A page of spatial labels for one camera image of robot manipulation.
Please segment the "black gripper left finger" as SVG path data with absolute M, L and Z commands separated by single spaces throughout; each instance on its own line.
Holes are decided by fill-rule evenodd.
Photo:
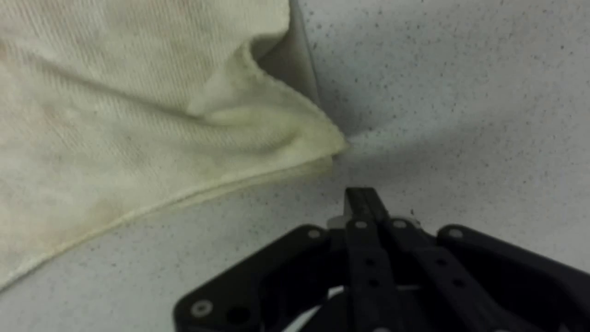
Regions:
M 347 188 L 345 247 L 356 332 L 397 332 L 395 279 L 380 240 L 388 210 L 375 188 Z

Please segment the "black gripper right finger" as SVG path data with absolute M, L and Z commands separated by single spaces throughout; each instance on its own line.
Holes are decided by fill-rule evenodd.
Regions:
M 528 332 L 448 249 L 437 245 L 421 227 L 406 219 L 393 219 L 388 231 L 465 332 Z

